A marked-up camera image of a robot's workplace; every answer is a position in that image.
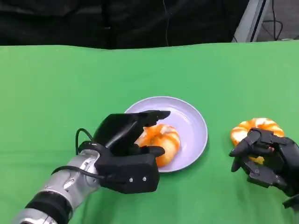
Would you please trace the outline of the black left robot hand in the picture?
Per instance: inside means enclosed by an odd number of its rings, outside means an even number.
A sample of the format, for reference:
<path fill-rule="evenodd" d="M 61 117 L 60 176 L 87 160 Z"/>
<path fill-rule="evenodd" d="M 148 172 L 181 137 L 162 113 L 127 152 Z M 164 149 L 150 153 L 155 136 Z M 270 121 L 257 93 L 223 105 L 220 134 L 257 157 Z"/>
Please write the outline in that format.
<path fill-rule="evenodd" d="M 96 130 L 93 139 L 107 148 L 114 156 L 152 154 L 159 157 L 165 153 L 162 147 L 139 146 L 136 140 L 145 127 L 157 124 L 170 115 L 170 111 L 149 110 L 139 113 L 116 113 L 108 115 Z"/>

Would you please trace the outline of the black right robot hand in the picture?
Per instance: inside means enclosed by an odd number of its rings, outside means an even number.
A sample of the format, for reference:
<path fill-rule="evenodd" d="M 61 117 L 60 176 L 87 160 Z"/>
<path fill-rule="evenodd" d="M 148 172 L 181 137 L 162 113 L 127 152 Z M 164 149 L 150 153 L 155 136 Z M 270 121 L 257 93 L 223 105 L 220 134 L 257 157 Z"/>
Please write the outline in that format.
<path fill-rule="evenodd" d="M 250 183 L 276 187 L 287 196 L 299 193 L 299 146 L 272 131 L 252 128 L 230 152 L 231 171 L 242 168 Z"/>

